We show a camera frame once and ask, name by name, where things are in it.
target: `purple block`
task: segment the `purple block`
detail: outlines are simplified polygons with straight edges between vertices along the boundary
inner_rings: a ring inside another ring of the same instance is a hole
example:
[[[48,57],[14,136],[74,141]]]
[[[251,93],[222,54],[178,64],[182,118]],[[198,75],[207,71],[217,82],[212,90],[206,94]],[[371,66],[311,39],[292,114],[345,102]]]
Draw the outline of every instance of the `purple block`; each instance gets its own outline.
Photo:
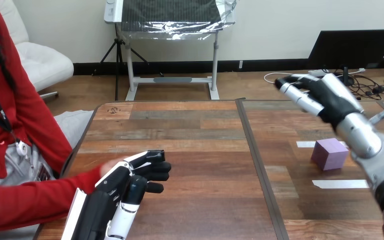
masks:
[[[340,169],[344,166],[348,149],[336,138],[318,140],[315,142],[311,160],[323,170]]]

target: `robotic hand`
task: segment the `robotic hand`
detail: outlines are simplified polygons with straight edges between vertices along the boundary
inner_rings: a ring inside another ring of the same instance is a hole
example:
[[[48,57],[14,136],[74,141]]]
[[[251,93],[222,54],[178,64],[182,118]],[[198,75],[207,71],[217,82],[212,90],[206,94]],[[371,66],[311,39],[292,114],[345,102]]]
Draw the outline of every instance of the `robotic hand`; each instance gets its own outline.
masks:
[[[275,86],[305,111],[331,124],[351,148],[351,157],[364,170],[384,219],[384,134],[374,127],[379,119],[367,119],[363,107],[331,73],[322,79],[294,74],[277,79]]]
[[[125,240],[145,192],[162,193],[151,181],[167,181],[171,165],[163,150],[149,150],[117,163],[89,195],[77,189],[61,240]]]

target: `black baseboard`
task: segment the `black baseboard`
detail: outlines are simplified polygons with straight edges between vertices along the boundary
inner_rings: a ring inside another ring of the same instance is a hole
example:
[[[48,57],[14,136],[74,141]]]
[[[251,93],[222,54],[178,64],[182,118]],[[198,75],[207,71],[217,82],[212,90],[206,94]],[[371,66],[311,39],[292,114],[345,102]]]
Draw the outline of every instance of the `black baseboard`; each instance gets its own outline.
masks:
[[[218,61],[217,72],[265,72],[265,71],[293,71],[305,70],[308,60],[300,59],[273,59],[273,60],[244,60],[242,68],[239,68],[239,60]],[[148,66],[144,62],[134,62],[135,75],[157,74],[194,74],[211,73],[212,61],[158,61],[150,62]],[[376,69],[384,69],[384,59],[374,66]],[[127,64],[120,65],[119,73],[127,75]],[[115,62],[74,63],[74,75],[115,75]]]

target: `silver robotic arm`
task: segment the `silver robotic arm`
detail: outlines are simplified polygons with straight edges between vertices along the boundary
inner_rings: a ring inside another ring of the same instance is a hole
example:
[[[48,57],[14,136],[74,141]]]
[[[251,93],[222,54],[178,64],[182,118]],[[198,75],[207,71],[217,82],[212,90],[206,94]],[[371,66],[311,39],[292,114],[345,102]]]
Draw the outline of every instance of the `silver robotic arm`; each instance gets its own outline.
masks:
[[[336,135],[351,148],[351,157],[364,170],[384,219],[384,134],[374,126],[384,113],[367,119],[356,98],[331,73],[322,79],[295,74],[277,79],[275,85],[305,111],[330,123]]]

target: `white wall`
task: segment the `white wall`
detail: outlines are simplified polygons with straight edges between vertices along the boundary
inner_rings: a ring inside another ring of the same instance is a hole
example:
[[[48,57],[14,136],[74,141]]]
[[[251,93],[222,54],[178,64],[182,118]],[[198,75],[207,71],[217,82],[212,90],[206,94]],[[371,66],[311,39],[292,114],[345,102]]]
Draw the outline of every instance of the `white wall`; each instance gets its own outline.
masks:
[[[99,62],[114,41],[114,26],[103,20],[105,0],[14,2],[31,42],[74,63]],[[384,29],[384,0],[238,0],[236,24],[219,34],[219,60],[308,58],[320,30],[357,29]],[[210,61],[212,39],[136,40],[132,47],[150,62]]]

